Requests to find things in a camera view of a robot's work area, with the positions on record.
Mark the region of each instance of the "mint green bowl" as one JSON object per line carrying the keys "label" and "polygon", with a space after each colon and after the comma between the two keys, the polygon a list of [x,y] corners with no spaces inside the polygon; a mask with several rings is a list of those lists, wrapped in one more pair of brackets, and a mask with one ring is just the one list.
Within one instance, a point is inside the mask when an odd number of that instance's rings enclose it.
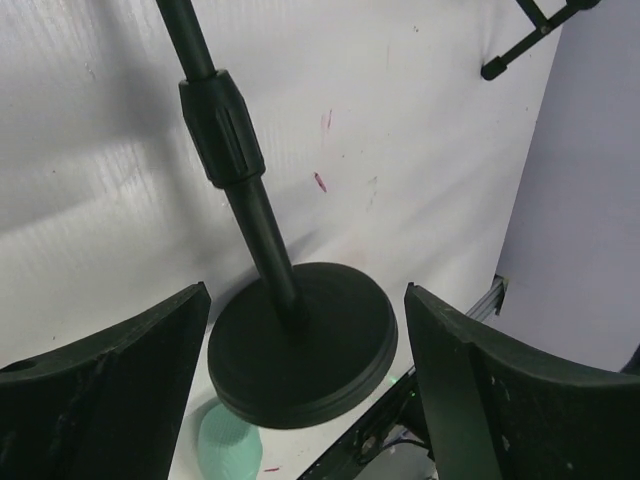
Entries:
{"label": "mint green bowl", "polygon": [[222,405],[205,415],[198,434],[198,464],[205,480],[256,480],[261,461],[256,426]]}

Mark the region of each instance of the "round weighted base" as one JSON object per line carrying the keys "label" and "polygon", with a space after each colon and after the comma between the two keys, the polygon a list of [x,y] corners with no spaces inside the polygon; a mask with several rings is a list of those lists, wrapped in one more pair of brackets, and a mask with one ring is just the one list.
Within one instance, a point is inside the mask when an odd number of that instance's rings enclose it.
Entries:
{"label": "round weighted base", "polygon": [[209,339],[218,397],[240,418],[268,428],[329,421],[362,402],[395,357],[398,328],[384,291],[344,265],[293,267],[309,326],[284,331],[262,282],[225,307]]}

